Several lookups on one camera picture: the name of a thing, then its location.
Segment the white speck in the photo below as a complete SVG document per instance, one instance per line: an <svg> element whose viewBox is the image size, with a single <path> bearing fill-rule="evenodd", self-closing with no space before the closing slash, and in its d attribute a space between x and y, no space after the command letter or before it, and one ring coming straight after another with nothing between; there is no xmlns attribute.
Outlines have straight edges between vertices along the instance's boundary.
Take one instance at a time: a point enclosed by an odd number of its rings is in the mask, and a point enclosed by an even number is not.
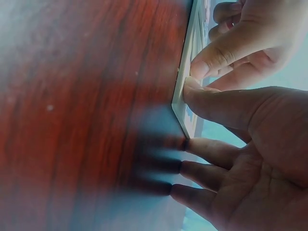
<svg viewBox="0 0 308 231"><path fill-rule="evenodd" d="M46 109L47 109L47 111L51 112L51 111L53 111L54 107L53 107L53 105L48 105Z"/></svg>

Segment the hand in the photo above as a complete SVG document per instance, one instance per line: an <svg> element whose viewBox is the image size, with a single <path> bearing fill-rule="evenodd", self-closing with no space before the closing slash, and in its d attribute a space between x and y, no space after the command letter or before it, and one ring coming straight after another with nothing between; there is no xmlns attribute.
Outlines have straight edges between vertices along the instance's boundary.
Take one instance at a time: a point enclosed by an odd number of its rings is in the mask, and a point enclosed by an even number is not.
<svg viewBox="0 0 308 231"><path fill-rule="evenodd" d="M182 162L204 189L171 196L219 231L307 230L308 92L270 87L219 92L188 80L184 99L199 116L250 137L244 148L192 139L187 151L213 165Z"/></svg>
<svg viewBox="0 0 308 231"><path fill-rule="evenodd" d="M243 89L281 69L307 31L307 0L240 0L214 9L212 41L191 64L191 75L222 76L209 87Z"/></svg>

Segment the white frame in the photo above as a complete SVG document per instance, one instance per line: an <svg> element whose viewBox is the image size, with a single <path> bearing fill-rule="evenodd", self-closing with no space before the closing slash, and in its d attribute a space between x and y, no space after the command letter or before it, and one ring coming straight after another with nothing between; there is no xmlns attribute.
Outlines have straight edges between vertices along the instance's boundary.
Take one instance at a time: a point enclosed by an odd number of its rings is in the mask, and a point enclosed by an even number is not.
<svg viewBox="0 0 308 231"><path fill-rule="evenodd" d="M178 77L177 77L177 82L175 85L175 90L174 90L174 95L173 95L173 100L172 100L172 109L188 139L193 138L195 134L195 129L196 129L196 123L197 123L197 118L198 116L193 114L193 123L191 126L185 126L185 124L190 123L187 119L186 115L186 104L183 101L182 97L182 90L183 90L183 85L185 78L190 75L190 51L191 47L190 44L193 40L193 34L194 34L194 29L195 25L197 23L197 20L199 20L200 24L200 30L201 30L201 44L202 44L202 49L206 46L205 44L205 33L204 29L201 29L201 27L204 27L204 20L205 20L205 14L202 11L202 7L204 7L203 3L204 0L194 0L192 3L192 11L191 11L191 16L189 19L188 23L188 28L187 28L187 33L186 33L186 38L184 42L184 47L183 47L183 52L182 52L182 58L180 62L180 67L179 67L179 72L178 72Z"/></svg>

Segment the palm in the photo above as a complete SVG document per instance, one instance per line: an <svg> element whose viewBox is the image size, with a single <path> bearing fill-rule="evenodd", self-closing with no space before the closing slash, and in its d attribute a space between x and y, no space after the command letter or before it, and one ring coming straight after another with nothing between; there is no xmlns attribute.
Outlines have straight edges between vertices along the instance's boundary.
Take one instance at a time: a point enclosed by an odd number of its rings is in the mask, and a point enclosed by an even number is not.
<svg viewBox="0 0 308 231"><path fill-rule="evenodd" d="M300 221L288 218L308 206L308 193L267 165L252 146L238 156L212 202L211 220L219 230L285 230Z"/></svg>

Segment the reddish-brown wood surface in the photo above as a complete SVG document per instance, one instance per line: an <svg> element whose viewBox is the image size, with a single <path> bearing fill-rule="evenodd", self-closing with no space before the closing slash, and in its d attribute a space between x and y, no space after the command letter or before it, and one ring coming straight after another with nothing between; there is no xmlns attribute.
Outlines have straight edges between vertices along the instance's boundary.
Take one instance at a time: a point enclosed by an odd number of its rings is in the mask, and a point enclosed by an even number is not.
<svg viewBox="0 0 308 231"><path fill-rule="evenodd" d="M0 7L0 230L176 231L191 0Z"/></svg>

